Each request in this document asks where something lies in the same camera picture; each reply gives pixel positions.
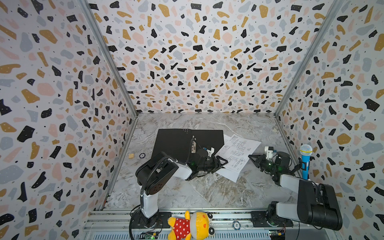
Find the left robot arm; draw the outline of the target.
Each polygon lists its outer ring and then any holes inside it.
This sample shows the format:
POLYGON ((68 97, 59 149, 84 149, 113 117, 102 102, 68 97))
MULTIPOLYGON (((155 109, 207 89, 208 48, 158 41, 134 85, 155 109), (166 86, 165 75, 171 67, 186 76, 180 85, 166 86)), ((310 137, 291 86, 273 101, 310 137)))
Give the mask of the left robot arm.
POLYGON ((229 161, 213 155, 213 150, 199 149, 192 154, 192 160, 183 163, 165 152, 160 152, 140 166, 135 173, 140 189, 140 209, 133 213, 135 225, 153 227, 159 220, 171 213, 160 214, 158 192, 172 178, 190 181, 194 178, 213 174, 225 167, 229 161))

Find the orange and black folder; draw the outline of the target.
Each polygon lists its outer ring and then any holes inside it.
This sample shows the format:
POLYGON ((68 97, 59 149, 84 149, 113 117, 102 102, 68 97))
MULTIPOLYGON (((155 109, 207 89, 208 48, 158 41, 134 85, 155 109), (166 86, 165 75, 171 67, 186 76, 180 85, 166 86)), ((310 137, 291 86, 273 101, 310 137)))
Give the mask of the orange and black folder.
POLYGON ((196 156, 192 145, 196 146, 196 150, 214 148, 216 154, 224 144, 222 130, 159 129, 152 157, 164 152, 180 162, 187 163, 196 156))

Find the text printed paper sheet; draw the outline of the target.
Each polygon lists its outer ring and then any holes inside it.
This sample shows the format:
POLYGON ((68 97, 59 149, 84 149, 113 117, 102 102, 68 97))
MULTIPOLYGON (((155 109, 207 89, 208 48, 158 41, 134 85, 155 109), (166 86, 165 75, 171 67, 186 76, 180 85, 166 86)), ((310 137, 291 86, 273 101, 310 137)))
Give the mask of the text printed paper sheet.
POLYGON ((217 173, 232 182, 236 182, 238 180, 240 172, 246 164, 244 152, 238 149, 239 143, 242 143, 239 136, 233 135, 232 137, 229 137, 224 135, 224 145, 216 153, 216 156, 220 156, 228 160, 228 164, 218 170, 217 173))

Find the technical drawing paper sheet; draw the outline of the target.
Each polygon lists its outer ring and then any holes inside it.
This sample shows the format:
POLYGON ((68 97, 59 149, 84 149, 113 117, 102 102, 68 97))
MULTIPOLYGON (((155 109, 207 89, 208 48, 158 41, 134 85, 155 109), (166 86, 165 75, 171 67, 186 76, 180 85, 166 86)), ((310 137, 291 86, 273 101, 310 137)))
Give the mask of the technical drawing paper sheet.
POLYGON ((231 137, 225 135, 224 145, 216 156, 228 161, 226 169, 240 172, 249 161, 249 155, 252 155, 260 144, 259 141, 242 138, 236 134, 231 137))

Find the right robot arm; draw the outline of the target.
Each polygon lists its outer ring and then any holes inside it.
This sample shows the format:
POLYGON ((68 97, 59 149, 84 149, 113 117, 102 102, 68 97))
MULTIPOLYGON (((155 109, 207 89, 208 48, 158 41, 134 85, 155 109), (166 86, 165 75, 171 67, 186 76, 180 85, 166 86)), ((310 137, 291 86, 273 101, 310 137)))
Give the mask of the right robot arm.
POLYGON ((301 166, 291 170, 289 154, 267 150, 262 155, 249 155, 249 159, 277 186, 292 191, 298 197, 296 203, 272 201, 265 213, 259 216, 252 212, 254 225, 264 221, 272 227, 291 227, 293 222, 298 222, 316 229, 338 231, 342 228, 343 218, 334 188, 295 176, 301 166))

